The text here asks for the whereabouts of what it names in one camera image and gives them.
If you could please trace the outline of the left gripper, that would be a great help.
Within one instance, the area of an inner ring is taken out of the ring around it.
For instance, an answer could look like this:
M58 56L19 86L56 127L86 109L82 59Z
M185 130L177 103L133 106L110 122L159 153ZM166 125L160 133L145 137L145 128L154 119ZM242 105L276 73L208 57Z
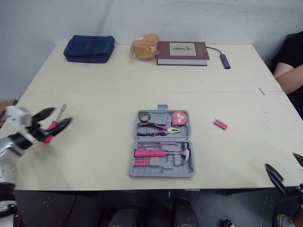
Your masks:
M31 134L37 141L44 141L50 136L56 136L65 128L67 128L72 122L72 117L69 117L59 121L55 124L55 126L53 126L49 130L44 130L43 128L41 128L41 125L37 123L48 118L55 109L55 107L48 107L39 111L33 116L33 125L30 127L26 127L26 131Z

